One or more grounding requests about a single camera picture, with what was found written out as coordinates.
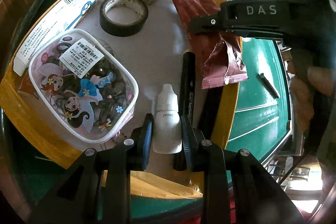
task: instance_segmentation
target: yellow table edge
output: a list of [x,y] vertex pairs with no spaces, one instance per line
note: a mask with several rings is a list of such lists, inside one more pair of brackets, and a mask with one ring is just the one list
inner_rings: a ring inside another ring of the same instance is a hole
[[[28,34],[34,29],[38,22],[59,2],[57,0],[43,15],[35,22],[27,34],[22,39],[19,47],[26,39]],[[226,0],[214,0],[217,5]],[[22,77],[13,71],[13,60],[16,55],[16,49],[4,78],[0,84],[0,105],[7,117],[11,120],[17,130],[42,154],[51,159],[63,168],[68,168],[82,153],[80,150],[63,141],[38,114],[26,104],[21,96],[16,92]],[[230,130],[236,109],[238,98],[239,84],[231,84],[223,87],[223,93],[220,106],[212,134],[211,141],[215,142],[222,148],[226,147]],[[153,174],[142,174],[139,179],[139,172],[131,173],[131,194],[141,195],[151,198],[200,198],[202,196],[196,190],[189,187],[178,185],[174,182],[164,180]],[[154,178],[161,181],[159,184],[153,185]],[[193,184],[198,184],[202,188],[202,174],[193,175]]]

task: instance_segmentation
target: bottle cap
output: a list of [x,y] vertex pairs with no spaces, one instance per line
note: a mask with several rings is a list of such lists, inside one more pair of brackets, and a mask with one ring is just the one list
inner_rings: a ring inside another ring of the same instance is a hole
[[174,93],[171,84],[164,84],[161,93],[157,97],[157,111],[164,110],[179,111],[177,95]]

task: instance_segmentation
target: metal screw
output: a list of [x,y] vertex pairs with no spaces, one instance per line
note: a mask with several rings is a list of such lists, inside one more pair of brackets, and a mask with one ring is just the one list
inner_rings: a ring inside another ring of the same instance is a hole
[[134,144],[134,140],[132,140],[132,139],[126,139],[124,141],[124,145],[133,145],[133,144]]
[[202,140],[201,144],[203,146],[210,146],[211,145],[211,142],[209,140]]
[[92,156],[95,154],[95,150],[93,148],[88,148],[85,150],[85,155]]
[[240,150],[241,155],[247,157],[250,154],[250,151],[247,149]]

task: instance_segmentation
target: small blue flower sticker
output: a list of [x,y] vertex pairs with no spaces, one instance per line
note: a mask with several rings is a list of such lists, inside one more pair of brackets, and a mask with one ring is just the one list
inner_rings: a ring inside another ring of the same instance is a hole
[[118,113],[121,113],[121,112],[123,112],[123,111],[124,111],[124,110],[123,110],[123,108],[122,108],[121,106],[118,106],[118,107],[117,107],[117,112],[118,112]]

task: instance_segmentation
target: plastic storage box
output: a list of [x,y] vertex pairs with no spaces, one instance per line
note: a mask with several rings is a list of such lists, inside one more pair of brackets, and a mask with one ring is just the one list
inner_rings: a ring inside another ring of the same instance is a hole
[[29,64],[29,77],[59,122],[92,144],[120,131],[138,97],[134,77],[80,29],[64,32],[38,50]]

